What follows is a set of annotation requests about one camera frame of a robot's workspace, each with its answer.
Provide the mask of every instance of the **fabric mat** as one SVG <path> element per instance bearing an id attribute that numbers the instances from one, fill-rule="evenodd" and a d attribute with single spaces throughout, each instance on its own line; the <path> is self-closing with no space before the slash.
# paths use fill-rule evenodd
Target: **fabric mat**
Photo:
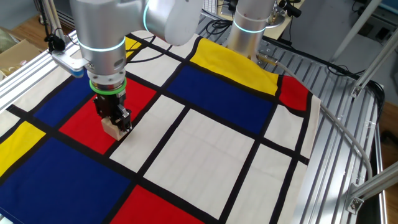
<path id="1" fill-rule="evenodd" d="M 103 132 L 87 76 L 54 70 L 0 114 L 0 213 L 14 223 L 290 223 L 320 100 L 194 36 L 127 35 L 134 129 Z"/>

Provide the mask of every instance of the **metal rack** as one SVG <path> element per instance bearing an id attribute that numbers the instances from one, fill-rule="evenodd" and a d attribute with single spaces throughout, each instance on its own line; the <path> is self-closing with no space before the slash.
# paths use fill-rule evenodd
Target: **metal rack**
<path id="1" fill-rule="evenodd" d="M 218 35 L 207 33 L 205 27 L 213 19 L 219 17 L 203 14 L 197 34 L 217 44 L 223 44 L 230 29 Z M 369 90 L 365 89 L 354 100 L 351 97 L 351 89 L 355 80 L 331 74 L 326 65 L 263 40 L 259 51 L 273 56 L 295 72 L 307 88 L 346 125 L 359 140 L 366 154 L 370 155 L 376 130 L 377 105 L 374 95 Z M 269 72 L 284 74 L 283 69 L 267 63 L 259 62 L 259 66 Z M 365 180 L 366 169 L 360 158 L 332 120 L 321 111 L 310 163 L 292 223 L 355 223 L 356 215 L 345 209 L 345 201 L 351 183 L 360 185 Z M 385 223 L 384 192 L 380 194 L 380 201 L 381 223 Z"/>

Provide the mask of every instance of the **blue led ring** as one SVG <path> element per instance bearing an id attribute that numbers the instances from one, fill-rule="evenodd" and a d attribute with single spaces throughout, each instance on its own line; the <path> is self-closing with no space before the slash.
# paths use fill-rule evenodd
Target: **blue led ring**
<path id="1" fill-rule="evenodd" d="M 149 30 L 147 27 L 147 13 L 148 13 L 148 8 L 149 8 L 149 2 L 150 2 L 150 0 L 148 1 L 147 5 L 145 6 L 144 15 L 142 18 L 142 23 L 144 23 L 145 30 L 147 30 L 148 32 L 149 32 Z"/>
<path id="2" fill-rule="evenodd" d="M 123 38 L 123 40 L 122 40 L 122 42 L 120 42 L 120 44 L 118 44 L 118 45 L 116 45 L 114 47 L 106 48 L 106 49 L 96 49 L 96 48 L 88 47 L 88 46 L 82 44 L 79 41 L 79 39 L 77 41 L 79 42 L 80 46 L 82 46 L 83 48 L 85 48 L 87 50 L 92 50 L 92 51 L 95 51 L 95 52 L 107 52 L 107 51 L 111 51 L 111 50 L 117 49 L 118 47 L 122 46 L 124 44 L 124 42 L 126 41 L 126 38 Z"/>
<path id="3" fill-rule="evenodd" d="M 236 27 L 239 28 L 240 30 L 245 31 L 245 32 L 248 32 L 248 33 L 251 33 L 251 34 L 260 33 L 260 32 L 263 32 L 263 31 L 266 29 L 266 27 L 264 27 L 262 30 L 259 30 L 259 31 L 251 31 L 251 30 L 243 29 L 242 27 L 240 27 L 239 25 L 237 25 L 237 23 L 235 22 L 235 20 L 234 20 L 234 24 L 235 24 Z"/>

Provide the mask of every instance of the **table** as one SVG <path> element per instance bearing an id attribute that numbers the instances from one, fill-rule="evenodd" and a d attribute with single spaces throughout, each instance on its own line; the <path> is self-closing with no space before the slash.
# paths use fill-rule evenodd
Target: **table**
<path id="1" fill-rule="evenodd" d="M 300 9 L 300 7 L 304 4 L 304 2 L 305 2 L 305 0 L 301 0 L 300 3 L 295 3 L 294 6 L 295 6 L 297 9 Z M 232 17 L 231 17 L 231 16 L 226 16 L 226 15 L 222 15 L 222 14 L 221 14 L 221 8 L 222 8 L 222 6 L 219 6 L 219 5 L 222 5 L 223 3 L 224 3 L 224 0 L 218 0 L 218 3 L 217 3 L 217 5 L 218 5 L 218 7 L 217 7 L 217 15 L 219 15 L 220 17 L 222 17 L 222 18 L 224 18 L 224 19 L 232 20 Z M 284 32 L 284 30 L 286 29 L 286 27 L 289 25 L 289 23 L 291 22 L 291 20 L 292 20 L 291 17 L 286 16 L 286 17 L 285 17 L 285 22 L 284 22 L 283 24 L 281 24 L 280 26 L 275 27 L 275 28 L 266 29 L 266 30 L 264 31 L 264 35 L 265 35 L 266 37 L 270 37 L 270 38 L 273 38 L 273 39 L 277 40 L 277 39 L 282 35 L 282 33 Z"/>
<path id="2" fill-rule="evenodd" d="M 229 29 L 218 35 L 210 35 L 205 26 L 212 19 L 201 15 L 197 34 L 218 44 L 228 37 Z M 67 51 L 72 53 L 78 46 L 69 45 Z M 326 71 L 324 64 L 292 53 L 281 47 L 262 41 L 260 51 L 267 52 L 297 74 L 307 88 L 311 89 L 322 102 L 341 119 L 341 122 L 359 140 L 367 155 L 370 155 L 375 137 L 377 173 L 381 171 L 381 152 L 378 136 L 377 104 L 374 95 L 367 89 L 352 100 L 350 88 L 354 80 L 348 77 L 337 77 Z M 259 63 L 263 69 L 284 74 L 284 71 L 266 63 Z M 0 100 L 0 111 L 11 104 L 18 96 L 49 74 L 57 66 L 48 54 L 41 54 L 18 72 L 7 83 L 1 83 L 9 98 Z M 351 149 L 351 144 L 341 136 L 340 131 L 321 112 L 317 136 L 315 138 L 304 184 L 295 208 L 292 223 L 355 223 L 356 215 L 345 210 L 345 195 L 351 183 L 362 184 L 365 178 L 365 167 L 360 157 Z M 380 213 L 385 214 L 384 193 L 379 195 Z"/>

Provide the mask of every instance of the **red square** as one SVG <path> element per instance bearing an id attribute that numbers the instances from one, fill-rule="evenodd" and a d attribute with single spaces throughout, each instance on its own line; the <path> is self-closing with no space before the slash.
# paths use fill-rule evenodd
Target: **red square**
<path id="1" fill-rule="evenodd" d="M 305 111 L 307 109 L 308 90 L 295 78 L 284 76 L 279 100 L 286 106 Z"/>
<path id="2" fill-rule="evenodd" d="M 137 185 L 111 221 L 111 224 L 118 223 L 199 224 L 202 222 Z"/>
<path id="3" fill-rule="evenodd" d="M 155 90 L 127 81 L 124 106 L 131 110 L 131 120 L 148 104 L 155 95 Z M 97 115 L 93 99 L 78 110 L 61 128 L 60 131 L 74 140 L 104 154 L 115 142 L 115 139 L 103 131 L 101 117 Z"/>

